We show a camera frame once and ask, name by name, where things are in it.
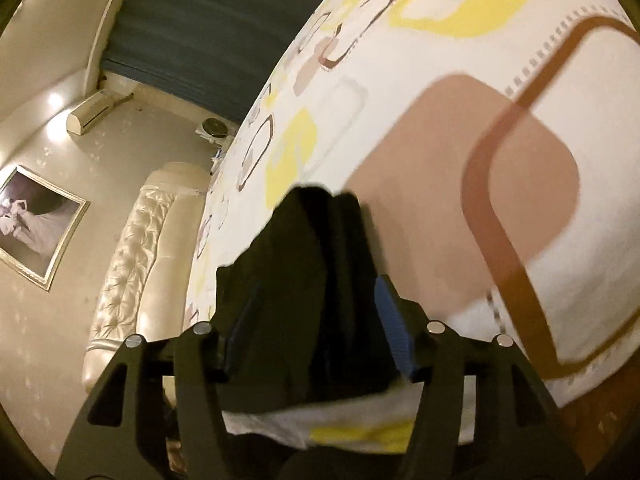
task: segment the framed picture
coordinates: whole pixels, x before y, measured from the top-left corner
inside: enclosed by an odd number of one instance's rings
[[[0,186],[0,259],[49,290],[89,203],[16,166]]]

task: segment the folded black garment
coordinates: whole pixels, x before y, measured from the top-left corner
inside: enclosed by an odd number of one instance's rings
[[[349,399],[382,392],[398,376],[353,195],[294,188],[216,279],[212,322],[221,333],[233,330],[256,291],[262,300],[241,365],[218,385],[223,410],[265,413]]]

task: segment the round black object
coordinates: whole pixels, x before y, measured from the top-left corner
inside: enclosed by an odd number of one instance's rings
[[[220,119],[210,117],[202,122],[202,129],[214,139],[225,139],[229,133],[226,124]]]

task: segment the dark curtain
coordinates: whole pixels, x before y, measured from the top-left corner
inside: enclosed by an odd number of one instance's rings
[[[124,0],[102,68],[241,122],[322,0]]]

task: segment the couple in photo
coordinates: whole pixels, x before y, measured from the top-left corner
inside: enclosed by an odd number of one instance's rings
[[[65,200],[54,211],[36,215],[29,211],[26,200],[5,198],[0,205],[0,232],[13,236],[49,260],[77,208],[77,204]]]

